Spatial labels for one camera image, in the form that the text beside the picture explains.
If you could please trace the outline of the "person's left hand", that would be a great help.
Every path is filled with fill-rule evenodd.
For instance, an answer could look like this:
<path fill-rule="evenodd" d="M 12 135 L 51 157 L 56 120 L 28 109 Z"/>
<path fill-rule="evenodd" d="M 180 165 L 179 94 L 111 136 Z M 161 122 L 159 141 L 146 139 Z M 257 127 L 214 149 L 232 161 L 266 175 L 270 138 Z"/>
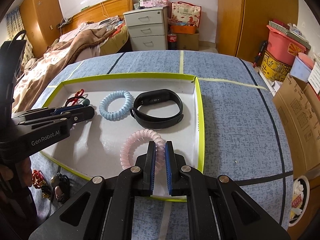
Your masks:
<path fill-rule="evenodd" d="M 20 181 L 22 186 L 31 187 L 32 185 L 32 170 L 31 160 L 26 158 L 18 164 L 18 172 L 20 173 Z M 13 178 L 14 174 L 11 169 L 1 165 L 1 175 L 5 181 L 9 181 Z"/>

